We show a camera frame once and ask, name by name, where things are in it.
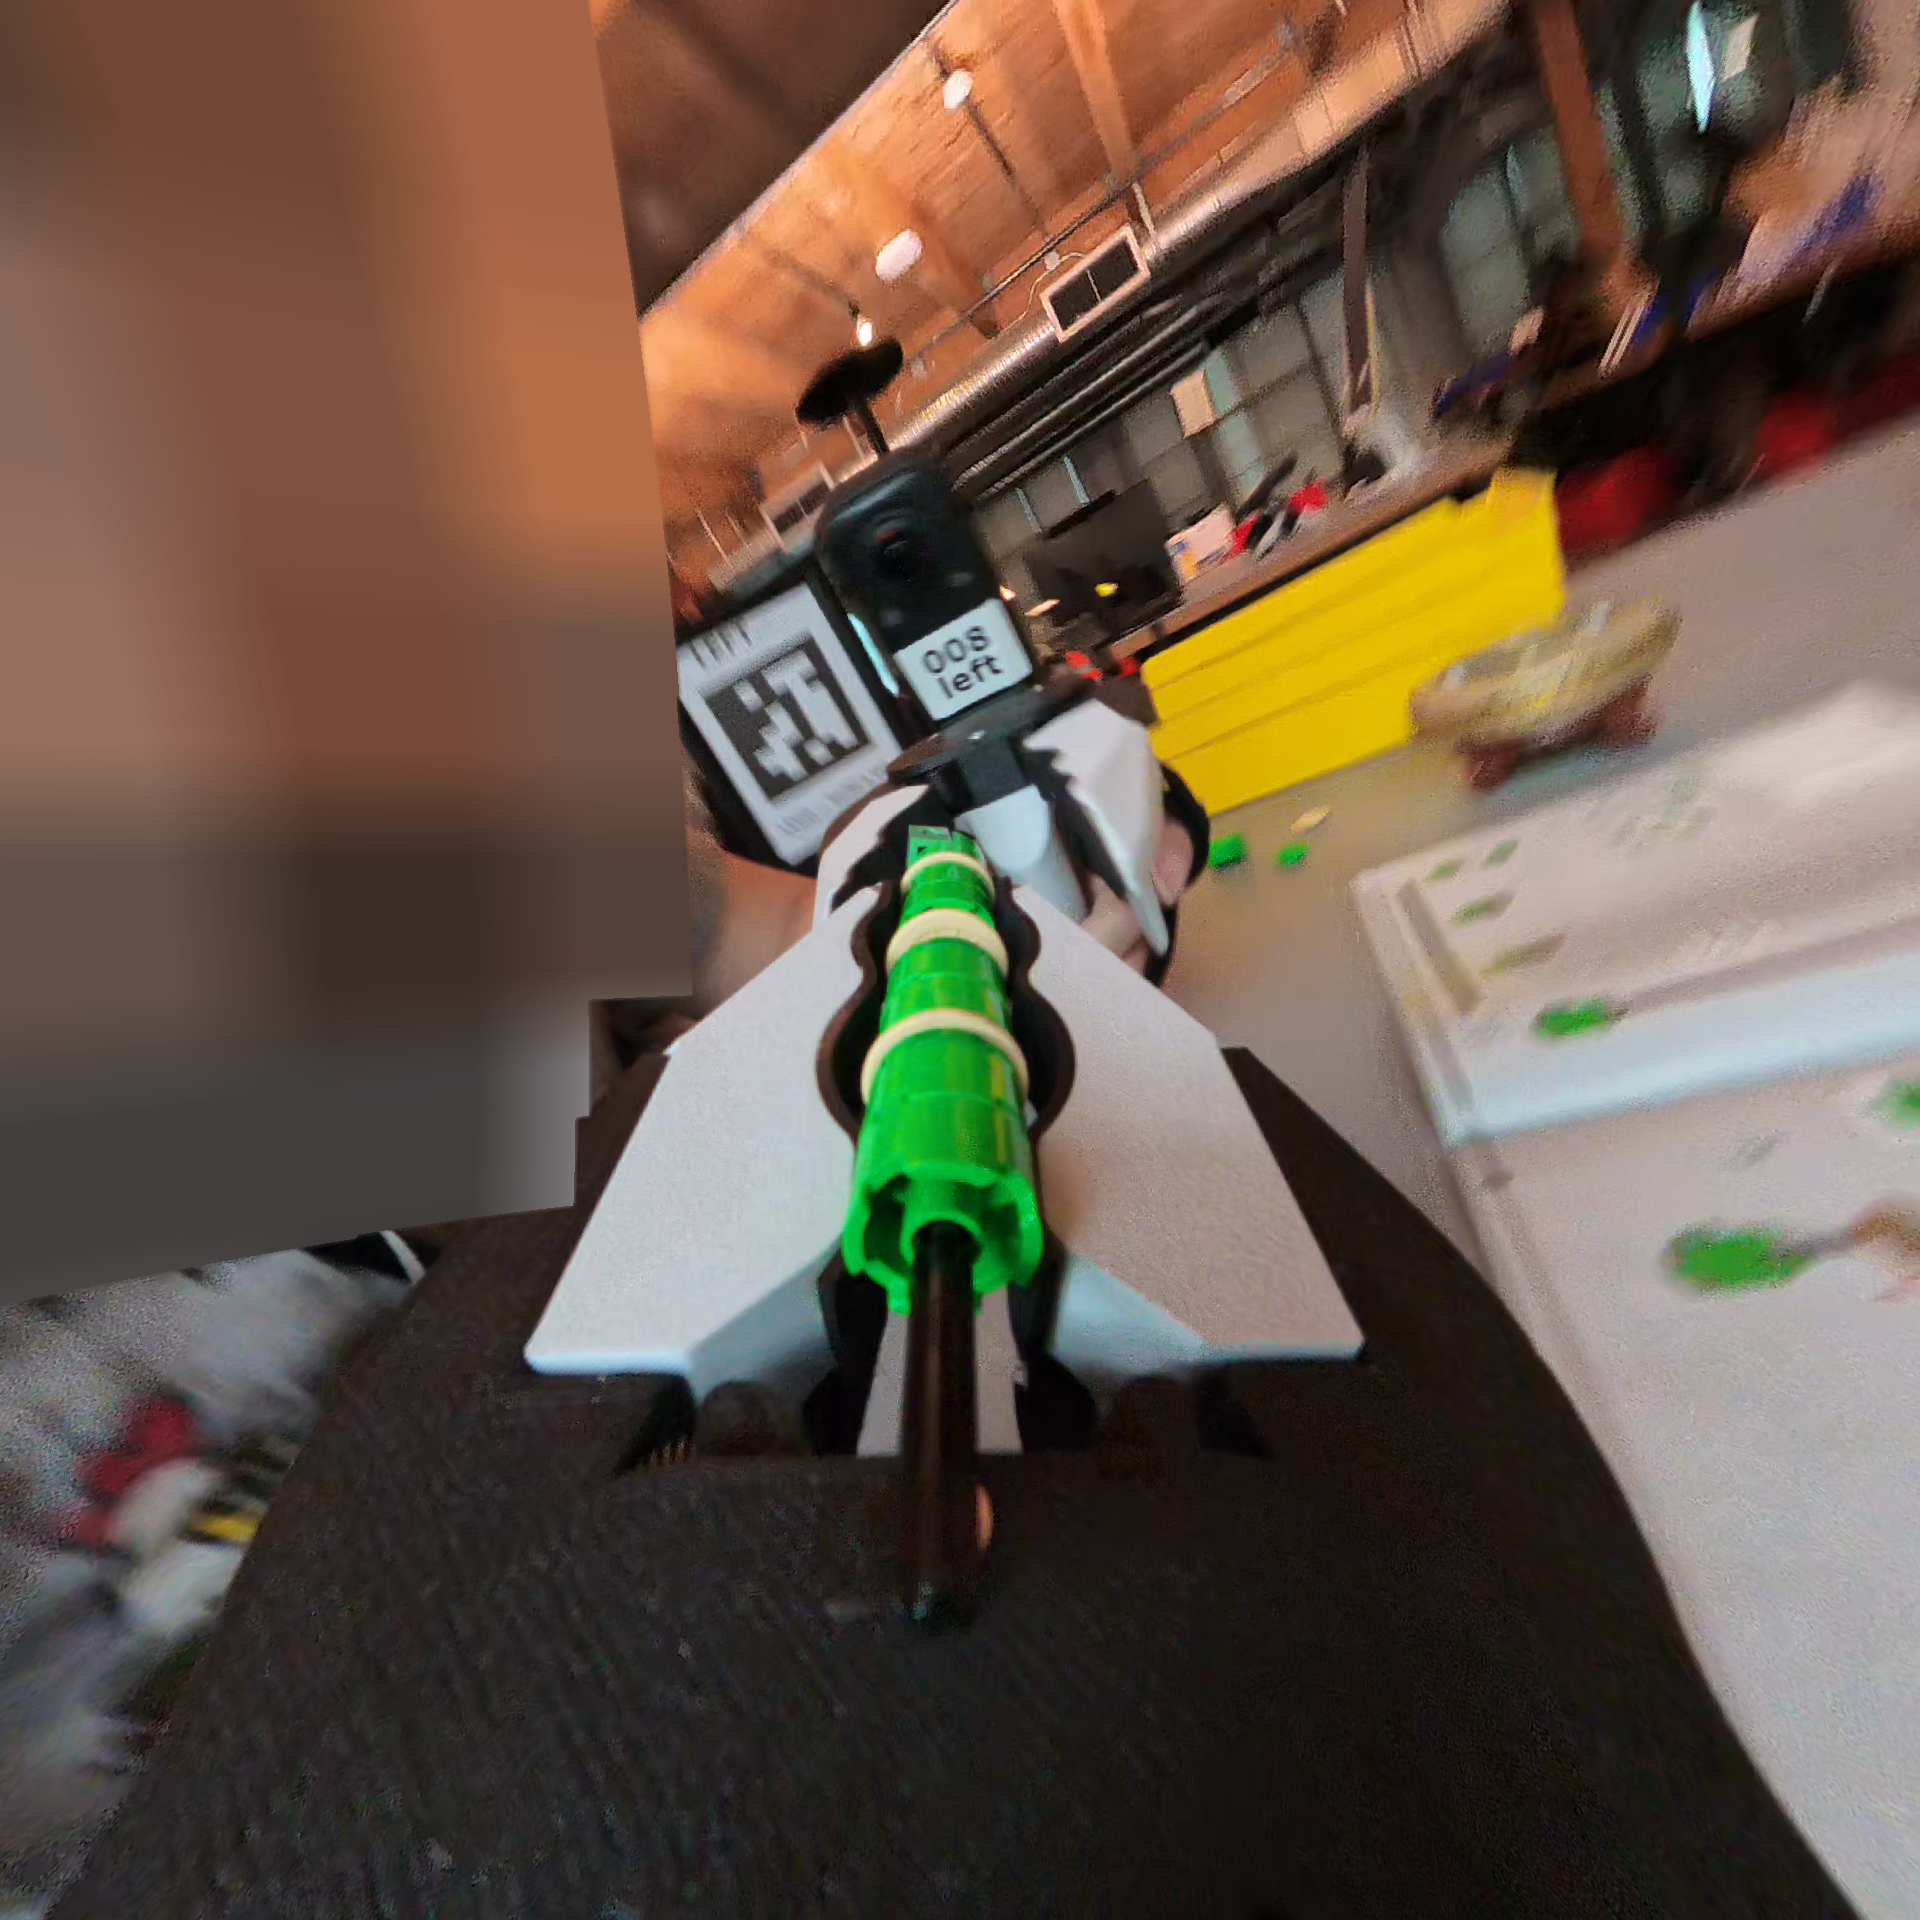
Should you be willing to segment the black metal rod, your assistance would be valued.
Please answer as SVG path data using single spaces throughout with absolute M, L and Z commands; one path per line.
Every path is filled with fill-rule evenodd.
M 993 1543 L 977 1451 L 977 1238 L 951 1221 L 915 1237 L 901 1416 L 898 1592 L 915 1624 L 964 1624 Z

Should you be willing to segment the red crate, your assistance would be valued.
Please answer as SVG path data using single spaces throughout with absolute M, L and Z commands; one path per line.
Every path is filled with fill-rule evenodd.
M 1751 439 L 1746 483 L 1772 485 L 1886 426 L 1915 414 L 1915 364 L 1899 364 L 1873 374 L 1850 394 L 1789 390 L 1772 399 Z

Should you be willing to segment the yellow plastic bin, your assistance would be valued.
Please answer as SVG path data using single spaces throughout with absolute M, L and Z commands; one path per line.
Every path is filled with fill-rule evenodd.
M 1418 685 L 1561 614 L 1553 496 L 1499 468 L 1153 655 L 1154 754 L 1223 814 L 1399 747 Z

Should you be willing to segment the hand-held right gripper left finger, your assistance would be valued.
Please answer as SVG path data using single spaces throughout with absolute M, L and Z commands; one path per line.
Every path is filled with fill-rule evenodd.
M 823 1380 L 821 1277 L 849 1212 L 852 1146 L 819 1058 L 859 986 L 852 909 L 833 907 L 889 819 L 849 819 L 814 880 L 693 852 L 693 1023 L 591 1207 L 523 1358 L 542 1375 Z

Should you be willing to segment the black round ceiling lamp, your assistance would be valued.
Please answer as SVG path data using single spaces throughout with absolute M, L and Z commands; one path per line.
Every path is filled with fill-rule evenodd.
M 858 344 L 835 356 L 807 383 L 798 399 L 795 420 L 805 428 L 830 428 L 851 420 L 876 456 L 887 456 L 889 444 L 881 431 L 874 412 L 883 395 L 906 368 L 906 349 L 898 338 L 883 338 Z

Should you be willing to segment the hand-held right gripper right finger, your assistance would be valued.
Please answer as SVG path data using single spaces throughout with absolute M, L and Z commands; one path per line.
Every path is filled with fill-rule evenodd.
M 1071 1044 L 1041 1128 L 1068 1370 L 1354 1360 L 1362 1332 L 1217 1038 L 1026 886 L 1029 980 Z

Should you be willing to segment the white instruction sheet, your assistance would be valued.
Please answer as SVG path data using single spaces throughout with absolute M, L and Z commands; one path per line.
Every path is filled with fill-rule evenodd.
M 1350 896 L 1445 1146 L 1915 1051 L 1915 694 L 1842 688 Z
M 1748 1755 L 1861 1916 L 1917 1916 L 1915 1053 L 1451 1168 Z

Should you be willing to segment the gold disc toy on stand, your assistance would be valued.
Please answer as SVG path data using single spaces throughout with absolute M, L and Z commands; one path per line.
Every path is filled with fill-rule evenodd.
M 1651 599 L 1593 603 L 1435 671 L 1407 694 L 1410 728 L 1445 742 L 1478 794 L 1564 751 L 1639 747 L 1681 631 L 1681 612 Z

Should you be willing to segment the black monitor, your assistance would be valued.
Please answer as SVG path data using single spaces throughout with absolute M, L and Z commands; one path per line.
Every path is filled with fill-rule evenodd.
M 1093 499 L 1023 552 L 1042 612 L 1059 627 L 1091 620 L 1115 638 L 1182 599 L 1167 519 L 1150 483 Z

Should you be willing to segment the storage shelf rack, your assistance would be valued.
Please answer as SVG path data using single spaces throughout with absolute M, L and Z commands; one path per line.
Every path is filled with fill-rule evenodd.
M 1772 399 L 1844 394 L 1915 288 L 1915 4 L 1517 4 L 1543 101 L 1446 207 L 1469 364 L 1431 420 L 1569 470 L 1735 486 Z

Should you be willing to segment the person's left hand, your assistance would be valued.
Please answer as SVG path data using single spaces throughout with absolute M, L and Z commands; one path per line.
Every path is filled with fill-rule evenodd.
M 1202 870 L 1206 851 L 1210 824 L 1205 815 L 1197 822 L 1165 815 L 1150 874 L 1170 942 L 1178 942 L 1180 904 L 1194 877 Z M 1172 946 L 1165 951 L 1153 948 L 1133 907 L 1100 877 L 1087 882 L 1087 916 L 1082 922 L 1082 928 L 1103 951 L 1123 959 L 1125 966 L 1139 971 L 1153 986 L 1163 982 Z

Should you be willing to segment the silver air duct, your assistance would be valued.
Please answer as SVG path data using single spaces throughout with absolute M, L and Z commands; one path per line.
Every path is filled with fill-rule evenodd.
M 1289 183 L 1214 191 L 1163 223 L 1146 276 L 1070 341 L 1044 319 L 891 429 L 973 496 L 1009 486 L 1274 312 L 1338 252 L 1350 160 Z

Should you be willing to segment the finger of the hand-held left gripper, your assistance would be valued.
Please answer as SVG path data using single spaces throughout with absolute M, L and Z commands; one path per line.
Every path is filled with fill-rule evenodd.
M 993 803 L 967 807 L 961 811 L 961 831 L 977 842 L 985 861 L 1012 886 L 1042 896 L 1070 922 L 1087 916 L 1087 890 L 1041 787 L 1022 783 Z
M 1123 896 L 1163 954 L 1172 942 L 1150 861 L 1165 821 L 1165 782 L 1148 732 L 1087 696 L 1035 732 L 1035 763 L 1082 870 Z

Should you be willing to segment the green toy pieces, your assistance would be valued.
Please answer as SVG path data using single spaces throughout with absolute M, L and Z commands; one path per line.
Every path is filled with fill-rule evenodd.
M 983 1301 L 1037 1275 L 1044 1227 L 1015 957 L 977 838 L 907 828 L 895 907 L 877 1029 L 858 1070 L 843 1259 L 907 1317 L 924 1232 L 957 1232 Z

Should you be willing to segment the grey desk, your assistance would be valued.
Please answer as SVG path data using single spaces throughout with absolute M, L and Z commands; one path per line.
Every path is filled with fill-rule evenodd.
M 1658 741 L 1623 757 L 1582 754 L 1517 775 L 1491 797 L 1469 795 L 1446 754 L 1402 750 L 1244 810 L 1223 830 L 1246 831 L 1252 852 L 1244 869 L 1214 875 L 1191 899 L 1174 996 L 1305 1095 L 1493 1279 L 1451 1168 L 1461 1146 L 1491 1141 L 1445 1146 L 1435 1133 L 1359 928 L 1355 877 L 1798 714 L 1857 683 L 1915 694 L 1915 504 L 1915 426 L 1909 426 L 1881 431 L 1798 483 L 1601 564 L 1578 592 L 1593 602 L 1641 596 L 1683 616 L 1658 677 L 1655 707 L 1663 720 Z M 1331 807 L 1322 830 L 1289 835 L 1289 822 L 1316 807 Z M 1279 870 L 1271 858 L 1289 842 L 1308 842 L 1313 852 L 1302 867 Z

